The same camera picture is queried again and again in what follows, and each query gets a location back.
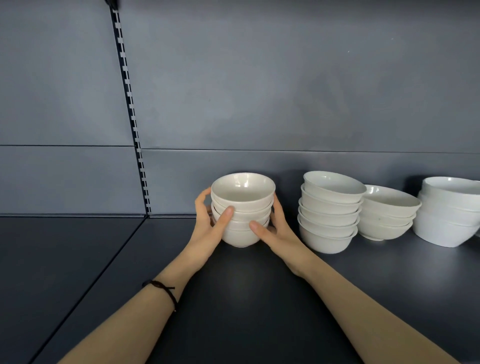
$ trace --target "person's left arm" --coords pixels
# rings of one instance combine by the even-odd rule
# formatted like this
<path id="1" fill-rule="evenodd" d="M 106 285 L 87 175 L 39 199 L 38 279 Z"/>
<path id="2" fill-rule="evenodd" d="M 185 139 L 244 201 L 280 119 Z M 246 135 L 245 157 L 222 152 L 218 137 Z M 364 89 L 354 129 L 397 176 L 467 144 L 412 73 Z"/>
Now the person's left arm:
<path id="1" fill-rule="evenodd" d="M 154 280 L 171 290 L 177 301 L 189 279 L 205 264 L 220 242 L 233 208 L 214 227 L 204 204 L 210 188 L 195 200 L 195 229 L 185 249 Z M 145 286 L 75 346 L 59 364 L 145 363 L 174 309 L 169 295 L 151 284 Z"/>

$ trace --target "black bracelet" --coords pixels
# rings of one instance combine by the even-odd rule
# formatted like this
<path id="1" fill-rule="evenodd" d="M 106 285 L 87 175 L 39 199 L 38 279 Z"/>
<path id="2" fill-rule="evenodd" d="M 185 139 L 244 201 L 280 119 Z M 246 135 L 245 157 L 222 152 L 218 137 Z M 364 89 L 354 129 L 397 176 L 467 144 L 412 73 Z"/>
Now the black bracelet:
<path id="1" fill-rule="evenodd" d="M 149 284 L 152 284 L 153 286 L 157 287 L 157 288 L 161 288 L 163 289 L 166 293 L 168 293 L 168 295 L 170 296 L 170 298 L 172 299 L 172 302 L 173 302 L 173 312 L 176 312 L 177 311 L 177 306 L 178 306 L 178 302 L 177 302 L 177 299 L 175 298 L 175 296 L 173 295 L 173 293 L 170 291 L 170 290 L 174 290 L 175 287 L 167 287 L 165 284 L 163 284 L 162 282 L 159 282 L 158 280 L 146 280 L 145 282 L 142 283 L 142 287 L 145 287 Z"/>

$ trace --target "person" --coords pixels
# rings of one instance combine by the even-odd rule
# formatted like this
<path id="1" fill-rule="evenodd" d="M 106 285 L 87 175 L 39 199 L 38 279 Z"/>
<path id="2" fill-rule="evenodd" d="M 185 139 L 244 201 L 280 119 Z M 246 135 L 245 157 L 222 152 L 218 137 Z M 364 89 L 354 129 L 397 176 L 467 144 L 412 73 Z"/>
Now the person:
<path id="1" fill-rule="evenodd" d="M 219 244 L 234 208 L 229 206 L 212 224 L 204 204 L 210 188 L 195 200 L 196 223 L 183 251 L 154 279 L 178 301 L 189 279 Z M 276 195 L 273 227 L 255 221 L 251 230 L 318 293 L 366 364 L 458 363 L 433 342 L 355 287 L 306 247 L 288 226 Z M 60 360 L 60 364 L 145 363 L 157 342 L 174 301 L 165 289 L 146 285 L 117 312 Z"/>

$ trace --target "person's right hand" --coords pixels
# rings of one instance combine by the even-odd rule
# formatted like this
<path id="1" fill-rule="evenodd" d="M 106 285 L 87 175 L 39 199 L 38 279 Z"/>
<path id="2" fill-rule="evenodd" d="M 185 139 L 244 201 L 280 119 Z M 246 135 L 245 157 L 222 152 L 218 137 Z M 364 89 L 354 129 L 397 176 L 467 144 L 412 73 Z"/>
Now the person's right hand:
<path id="1" fill-rule="evenodd" d="M 276 194 L 273 202 L 274 212 L 270 220 L 275 228 L 264 228 L 256 221 L 250 221 L 250 229 L 262 239 L 272 251 L 283 259 L 290 270 L 299 277 L 305 278 L 308 269 L 319 259 L 288 226 L 282 205 Z"/>

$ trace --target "white bowl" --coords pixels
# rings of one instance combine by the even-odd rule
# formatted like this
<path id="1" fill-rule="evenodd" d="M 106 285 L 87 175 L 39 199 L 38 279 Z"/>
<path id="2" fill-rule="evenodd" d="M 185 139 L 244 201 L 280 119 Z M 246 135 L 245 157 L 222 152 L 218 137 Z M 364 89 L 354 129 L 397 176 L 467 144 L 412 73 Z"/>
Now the white bowl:
<path id="1" fill-rule="evenodd" d="M 361 211 L 361 206 L 359 209 L 351 214 L 346 215 L 330 215 L 330 214 L 322 214 L 320 212 L 312 211 L 306 208 L 303 204 L 301 199 L 299 200 L 299 208 L 300 212 L 303 216 L 305 216 L 308 220 L 313 221 L 318 224 L 322 225 L 330 225 L 330 226 L 348 226 L 355 221 L 357 221 L 357 217 Z"/>
<path id="2" fill-rule="evenodd" d="M 363 195 L 363 208 L 377 214 L 408 218 L 415 214 L 421 201 L 405 192 L 393 188 L 367 184 L 367 192 Z"/>
<path id="3" fill-rule="evenodd" d="M 308 231 L 298 219 L 300 225 L 300 236 L 303 242 L 311 249 L 319 253 L 336 254 L 344 251 L 352 241 L 353 237 L 357 235 L 357 227 L 353 234 L 347 238 L 328 238 Z"/>
<path id="4" fill-rule="evenodd" d="M 235 211 L 263 210 L 273 201 L 275 183 L 258 173 L 233 173 L 220 177 L 210 193 L 222 206 L 234 206 Z"/>
<path id="5" fill-rule="evenodd" d="M 255 244 L 260 240 L 258 236 L 252 230 L 230 230 L 225 229 L 222 239 L 227 244 L 235 246 L 237 248 L 245 248 L 252 244 Z"/>
<path id="6" fill-rule="evenodd" d="M 365 185 L 343 174 L 312 170 L 303 175 L 305 191 L 321 200 L 339 204 L 359 202 L 367 188 Z"/>
<path id="7" fill-rule="evenodd" d="M 455 177 L 429 177 L 422 182 L 422 194 L 449 206 L 480 211 L 480 182 Z"/>
<path id="8" fill-rule="evenodd" d="M 382 215 L 376 213 L 368 208 L 363 208 L 360 212 L 360 219 L 366 220 L 373 224 L 387 225 L 387 226 L 405 226 L 412 222 L 417 214 L 413 214 L 407 218 L 395 218 L 393 216 Z"/>
<path id="9" fill-rule="evenodd" d="M 308 220 L 305 216 L 302 215 L 299 208 L 298 219 L 300 223 L 308 230 L 314 234 L 326 236 L 328 238 L 347 238 L 355 230 L 357 224 L 359 223 L 359 218 L 349 226 L 328 226 L 315 223 L 311 220 Z"/>
<path id="10" fill-rule="evenodd" d="M 352 214 L 359 209 L 363 201 L 363 199 L 361 199 L 360 202 L 357 202 L 356 204 L 336 204 L 335 202 L 320 200 L 306 192 L 303 185 L 301 186 L 301 200 L 302 205 L 307 209 L 313 212 L 330 215 Z"/>
<path id="11" fill-rule="evenodd" d="M 480 211 L 462 210 L 460 208 L 449 206 L 445 202 L 424 196 L 421 191 L 418 198 L 422 202 L 419 211 L 425 211 L 441 218 L 442 220 L 458 225 L 480 225 Z"/>
<path id="12" fill-rule="evenodd" d="M 241 211 L 235 211 L 233 213 L 232 220 L 236 221 L 252 221 L 252 220 L 258 220 L 263 218 L 266 214 L 270 214 L 272 211 L 272 205 L 273 205 L 273 200 L 270 202 L 270 204 L 265 207 L 262 210 L 258 211 L 251 211 L 251 212 L 241 212 Z M 215 198 L 212 198 L 212 212 L 213 210 L 216 210 L 220 215 L 225 211 L 227 207 L 222 206 L 219 204 Z"/>
<path id="13" fill-rule="evenodd" d="M 452 224 L 425 211 L 418 211 L 413 221 L 413 231 L 423 240 L 439 246 L 455 248 L 470 239 L 480 226 Z"/>
<path id="14" fill-rule="evenodd" d="M 216 221 L 218 221 L 218 218 L 220 217 L 220 214 L 218 211 L 215 209 L 215 206 L 212 202 L 212 215 L 213 218 Z M 265 222 L 270 221 L 270 211 L 267 211 L 265 215 L 260 217 L 259 219 L 255 219 L 260 225 L 264 225 Z M 249 223 L 251 220 L 247 221 L 238 221 L 238 220 L 230 220 L 230 222 L 227 225 L 227 229 L 230 230 L 237 230 L 237 231 L 244 231 L 244 230 L 250 230 Z"/>
<path id="15" fill-rule="evenodd" d="M 358 228 L 361 236 L 370 240 L 382 241 L 396 239 L 402 236 L 408 229 L 411 228 L 412 224 L 413 222 L 411 221 L 405 226 L 387 226 L 372 223 L 360 218 Z"/>

